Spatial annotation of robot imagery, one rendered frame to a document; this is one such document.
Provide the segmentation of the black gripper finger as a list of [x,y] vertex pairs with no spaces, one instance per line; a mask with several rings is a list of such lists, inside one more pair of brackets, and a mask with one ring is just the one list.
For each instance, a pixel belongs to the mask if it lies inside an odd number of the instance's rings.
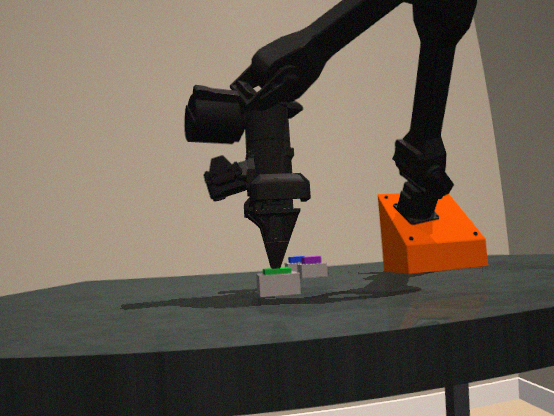
[[262,235],[262,238],[263,238],[264,246],[265,246],[265,249],[266,249],[267,257],[268,257],[268,260],[269,260],[269,256],[268,256],[268,252],[267,252],[267,248],[266,248],[266,243],[265,243],[265,239],[264,239],[263,230],[262,230],[261,225],[260,225],[256,220],[254,220],[250,215],[248,215],[247,218],[248,218],[249,220],[251,220],[255,225],[257,225],[257,226],[259,227],[260,232],[261,232],[261,235]]
[[262,227],[272,269],[280,269],[300,208],[252,210],[249,215]]

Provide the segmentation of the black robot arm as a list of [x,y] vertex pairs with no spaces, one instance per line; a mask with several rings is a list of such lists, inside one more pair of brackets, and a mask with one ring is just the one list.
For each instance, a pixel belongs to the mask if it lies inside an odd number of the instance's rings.
[[[477,0],[342,0],[303,30],[260,48],[231,90],[194,85],[185,109],[186,141],[232,144],[245,130],[246,145],[290,142],[289,119],[303,110],[296,99],[331,56],[401,3],[413,5],[420,54],[410,129],[396,139],[392,158],[407,181],[393,207],[410,225],[438,220],[437,201],[454,187],[445,173],[441,131],[455,47],[471,26]],[[248,150],[247,160],[233,164],[213,157],[204,177],[213,201],[243,192],[257,177],[254,155]]]

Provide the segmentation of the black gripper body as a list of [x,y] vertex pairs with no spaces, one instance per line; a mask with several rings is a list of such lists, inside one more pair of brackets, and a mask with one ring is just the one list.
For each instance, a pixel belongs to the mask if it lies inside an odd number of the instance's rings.
[[301,173],[292,173],[294,147],[281,139],[263,139],[246,145],[246,158],[254,155],[257,177],[247,189],[244,218],[252,210],[290,209],[293,199],[311,198],[310,181]]

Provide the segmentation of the green button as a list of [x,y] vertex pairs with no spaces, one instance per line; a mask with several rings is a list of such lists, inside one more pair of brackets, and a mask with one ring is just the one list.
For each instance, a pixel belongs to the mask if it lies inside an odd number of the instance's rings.
[[256,274],[256,281],[260,297],[301,294],[300,275],[288,267],[263,269],[263,274]]

